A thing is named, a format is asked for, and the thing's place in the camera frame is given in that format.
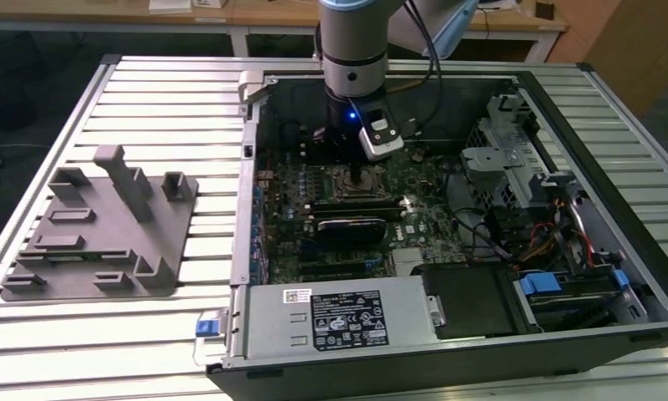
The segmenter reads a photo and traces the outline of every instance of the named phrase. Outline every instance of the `black plastic frame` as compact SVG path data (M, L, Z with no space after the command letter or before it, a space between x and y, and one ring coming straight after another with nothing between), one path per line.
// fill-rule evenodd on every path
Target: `black plastic frame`
M394 72L399 75L418 71ZM499 72L447 72L444 75L496 75ZM510 72L528 91L560 145L582 170L626 239L636 249L668 296L668 257L636 217L532 73ZM628 326L619 332L579 333L567 338L520 338L500 343L411 353L388 353L257 367L208 367L205 374L236 401L304 401L532 376L564 375L595 368L638 350L668 345L668 326Z

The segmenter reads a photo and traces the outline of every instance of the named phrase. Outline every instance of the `red cable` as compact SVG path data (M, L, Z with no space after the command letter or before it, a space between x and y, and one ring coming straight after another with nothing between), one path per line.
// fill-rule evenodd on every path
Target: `red cable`
M536 234L536 230L539 228L543 228L543 227L547 227L547 226L554 226L555 223L539 223L539 224L535 224L535 227L532 228L532 232L530 233L530 247L532 247L532 245L535 245L535 234Z
M594 252L594 250L591 249L591 241L590 241L590 237L580 231L576 231L576 230L572 230L579 236L582 236L582 238L584 239L584 242L587 244L587 263L590 263L590 268L594 267L594 261L591 260L591 253Z

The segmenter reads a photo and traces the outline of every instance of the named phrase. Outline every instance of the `slotted aluminum surface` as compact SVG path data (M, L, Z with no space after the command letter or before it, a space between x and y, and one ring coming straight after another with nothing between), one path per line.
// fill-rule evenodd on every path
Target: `slotted aluminum surface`
M610 174L651 234L668 254L668 156L628 117L594 74L574 65L446 63L451 71L528 69L542 82L582 140ZM199 199L179 279L168 298L113 302L13 302L0 298L0 400L229 398L192 361L200 312L229 303L229 258L243 119L240 71L315 70L300 59L124 57L101 67L93 96L84 96L57 165L103 171L88 160L97 145L123 144L127 164L148 175L169 170L197 177ZM392 69L426 69L394 62ZM559 150L542 141L558 163ZM37 200L0 259L0 281L45 210L51 192ZM211 354L224 352L209 344ZM559 378L528 378L440 388L371 399L668 399L668 348L635 353Z

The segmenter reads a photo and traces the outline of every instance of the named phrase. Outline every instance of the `power supply label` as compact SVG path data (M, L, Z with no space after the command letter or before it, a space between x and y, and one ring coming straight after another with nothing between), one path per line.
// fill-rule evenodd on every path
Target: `power supply label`
M318 351L388 345L379 291L312 295L311 302Z

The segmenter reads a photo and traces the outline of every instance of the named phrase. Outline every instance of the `circuit board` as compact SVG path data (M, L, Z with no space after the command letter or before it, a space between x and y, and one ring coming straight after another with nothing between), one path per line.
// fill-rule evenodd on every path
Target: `circuit board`
M304 272L348 263L364 263L366 271L346 278L395 276L392 250L403 248L418 248L423 262L464 260L442 196L442 156L424 157L424 152L407 146L382 163L363 166L358 180L347 165L311 165L295 153L269 156L259 185L265 193L271 284L340 279L336 273L314 278ZM348 202L396 205L384 211L386 235L370 246L320 249L312 226L322 216L315 219L314 206L327 207L328 219L368 215L366 211L347 214Z

